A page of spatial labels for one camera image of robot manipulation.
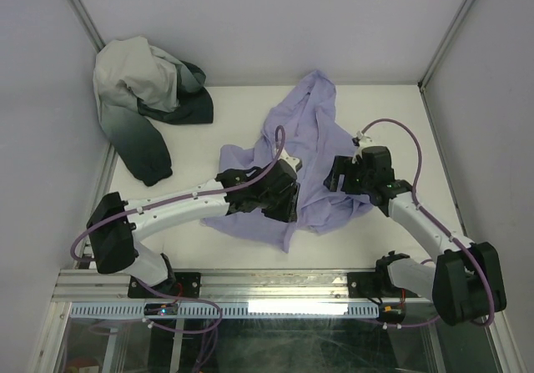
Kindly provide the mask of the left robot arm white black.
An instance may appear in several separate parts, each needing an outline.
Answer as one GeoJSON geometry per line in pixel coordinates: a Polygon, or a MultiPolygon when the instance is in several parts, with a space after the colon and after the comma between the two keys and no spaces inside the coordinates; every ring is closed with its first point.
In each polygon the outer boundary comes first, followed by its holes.
{"type": "Polygon", "coordinates": [[[169,258],[147,248],[145,239],[180,224],[201,220],[241,239],[285,245],[298,228],[319,233],[343,227],[372,208],[367,194],[339,191],[334,180],[348,179],[351,158],[337,156],[326,179],[309,189],[298,181],[300,159],[282,147],[269,164],[226,169],[194,189],[156,199],[122,199],[106,194],[87,222],[93,262],[101,275],[126,273],[157,296],[174,289],[169,258]]]}

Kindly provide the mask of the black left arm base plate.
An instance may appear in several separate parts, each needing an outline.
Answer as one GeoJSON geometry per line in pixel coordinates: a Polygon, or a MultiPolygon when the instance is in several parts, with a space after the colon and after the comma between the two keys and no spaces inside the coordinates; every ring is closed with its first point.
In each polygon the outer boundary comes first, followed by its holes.
{"type": "MultiPolygon", "coordinates": [[[[164,294],[170,298],[178,296],[186,298],[199,298],[202,275],[200,272],[175,271],[173,279],[167,279],[163,283],[153,286],[152,290],[164,294]]],[[[128,297],[130,299],[156,298],[153,292],[147,290],[134,277],[130,278],[128,287],[128,297]]]]}

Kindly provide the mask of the lavender purple jacket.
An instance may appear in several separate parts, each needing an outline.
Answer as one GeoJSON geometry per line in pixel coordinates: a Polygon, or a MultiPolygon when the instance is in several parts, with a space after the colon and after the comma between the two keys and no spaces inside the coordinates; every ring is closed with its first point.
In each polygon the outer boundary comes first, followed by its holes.
{"type": "Polygon", "coordinates": [[[259,211],[204,219],[204,225],[241,239],[263,242],[287,252],[298,229],[326,234],[340,229],[353,218],[371,210],[368,197],[330,192],[325,186],[335,156],[352,156],[351,136],[336,121],[336,88],[324,73],[309,73],[273,107],[264,121],[260,137],[251,149],[226,144],[220,150],[219,169],[264,167],[274,156],[275,129],[285,129],[285,150],[300,159],[297,174],[300,193],[297,220],[283,223],[259,211]]]}

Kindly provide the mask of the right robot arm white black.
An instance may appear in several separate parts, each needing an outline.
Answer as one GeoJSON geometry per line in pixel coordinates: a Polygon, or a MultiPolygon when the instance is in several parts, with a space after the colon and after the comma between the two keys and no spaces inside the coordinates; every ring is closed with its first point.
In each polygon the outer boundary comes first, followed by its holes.
{"type": "Polygon", "coordinates": [[[430,300],[448,325],[493,323],[506,308],[506,293],[496,249],[454,234],[417,198],[416,186],[397,179],[385,148],[351,158],[337,156],[325,187],[350,195],[367,195],[385,217],[403,227],[430,256],[422,264],[391,251],[356,285],[361,295],[379,298],[410,291],[430,300]]]}

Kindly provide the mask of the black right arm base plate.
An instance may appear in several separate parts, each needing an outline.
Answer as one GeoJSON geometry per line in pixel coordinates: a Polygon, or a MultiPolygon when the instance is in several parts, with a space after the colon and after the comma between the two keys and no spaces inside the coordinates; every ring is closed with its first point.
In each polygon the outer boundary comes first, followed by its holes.
{"type": "Polygon", "coordinates": [[[376,271],[351,271],[346,274],[348,294],[356,298],[418,298],[419,295],[409,290],[395,287],[385,273],[376,271]]]}

